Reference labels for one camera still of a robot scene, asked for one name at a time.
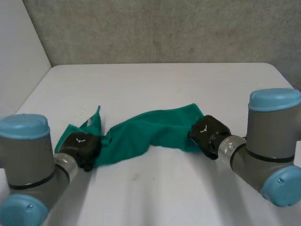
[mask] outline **gray wall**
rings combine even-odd
[[[266,62],[301,81],[301,0],[23,1],[52,66]]]

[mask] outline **white wall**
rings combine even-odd
[[[22,0],[0,0],[0,118],[17,111],[50,68]]]

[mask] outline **table surface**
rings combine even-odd
[[[19,113],[45,115],[53,146],[69,123],[79,126],[98,105],[104,131],[146,111],[196,103],[244,136],[250,93],[277,87],[291,86],[262,63],[61,65]],[[301,203],[270,204],[219,160],[152,146],[143,156],[80,171],[44,225],[299,226],[300,213]]]

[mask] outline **green towel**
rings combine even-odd
[[[86,132],[101,136],[101,118],[97,112],[79,128],[69,125],[55,152],[69,134]],[[114,164],[122,160],[137,157],[147,152],[150,145],[177,148],[185,152],[200,152],[200,148],[187,134],[191,126],[204,115],[195,104],[172,110],[156,110],[140,114],[112,127],[105,136],[101,136],[101,154],[95,161],[95,167]]]

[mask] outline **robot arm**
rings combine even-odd
[[[0,150],[10,190],[0,206],[0,223],[40,226],[78,168],[92,169],[99,141],[91,134],[72,133],[53,156],[44,116],[20,114],[0,121]]]
[[[250,95],[248,107],[246,140],[212,116],[198,121],[189,137],[209,153],[206,156],[220,158],[274,205],[294,205],[301,200],[301,168],[293,163],[301,140],[300,92],[258,90]]]

